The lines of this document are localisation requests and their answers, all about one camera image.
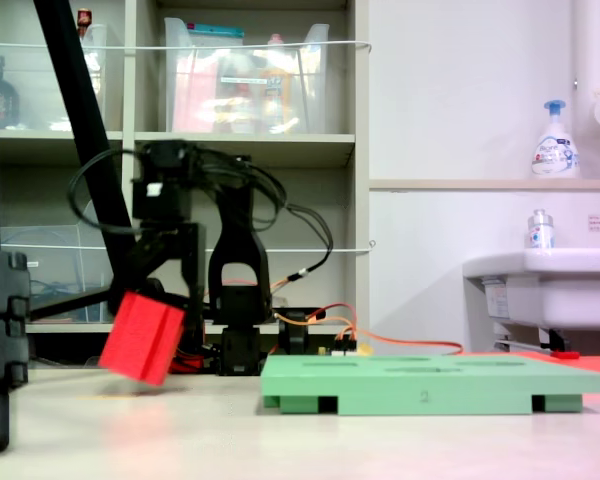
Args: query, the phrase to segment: brown bottle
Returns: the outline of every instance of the brown bottle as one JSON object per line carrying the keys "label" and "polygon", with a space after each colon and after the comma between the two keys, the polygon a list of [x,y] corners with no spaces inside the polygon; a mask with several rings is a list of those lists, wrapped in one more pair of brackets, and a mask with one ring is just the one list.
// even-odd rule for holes
{"label": "brown bottle", "polygon": [[78,35],[80,36],[80,40],[82,40],[87,33],[87,28],[91,25],[93,20],[93,15],[91,10],[88,8],[80,8],[78,10],[78,20],[76,21],[78,25]]}

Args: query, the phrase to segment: small bottle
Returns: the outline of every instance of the small bottle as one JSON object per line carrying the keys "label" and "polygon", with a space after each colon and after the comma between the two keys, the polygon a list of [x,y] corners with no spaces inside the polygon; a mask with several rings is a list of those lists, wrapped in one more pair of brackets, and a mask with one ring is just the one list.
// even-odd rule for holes
{"label": "small bottle", "polygon": [[0,55],[0,129],[20,122],[20,97],[13,85],[4,81],[4,63]]}
{"label": "small bottle", "polygon": [[91,13],[91,10],[88,8],[80,8],[78,10],[78,20],[76,20],[76,24],[78,25],[78,36],[80,37],[80,41],[84,38],[92,21],[93,14]]}
{"label": "small bottle", "polygon": [[553,231],[553,217],[543,209],[534,210],[529,217],[529,244],[531,248],[554,248],[556,237]]}

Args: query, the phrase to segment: pump bottle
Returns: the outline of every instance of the pump bottle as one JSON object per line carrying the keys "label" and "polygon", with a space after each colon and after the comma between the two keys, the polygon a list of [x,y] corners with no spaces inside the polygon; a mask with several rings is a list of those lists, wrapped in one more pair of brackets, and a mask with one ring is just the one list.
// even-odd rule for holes
{"label": "pump bottle", "polygon": [[560,110],[565,106],[562,100],[544,104],[544,108],[549,110],[550,122],[540,137],[531,162],[535,178],[580,178],[578,150],[560,121]]}

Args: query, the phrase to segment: red block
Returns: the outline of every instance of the red block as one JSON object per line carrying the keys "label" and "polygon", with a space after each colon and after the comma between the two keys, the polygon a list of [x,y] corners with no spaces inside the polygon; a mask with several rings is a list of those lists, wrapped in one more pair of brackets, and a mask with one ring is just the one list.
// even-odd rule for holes
{"label": "red block", "polygon": [[182,336],[184,311],[137,293],[125,294],[99,365],[162,385]]}

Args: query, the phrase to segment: white sink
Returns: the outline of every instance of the white sink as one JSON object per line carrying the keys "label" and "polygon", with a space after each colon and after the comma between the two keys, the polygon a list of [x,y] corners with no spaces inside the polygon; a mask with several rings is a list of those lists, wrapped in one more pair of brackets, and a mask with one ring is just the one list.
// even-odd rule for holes
{"label": "white sink", "polygon": [[527,249],[463,266],[482,280],[489,315],[540,328],[600,329],[600,248]]}

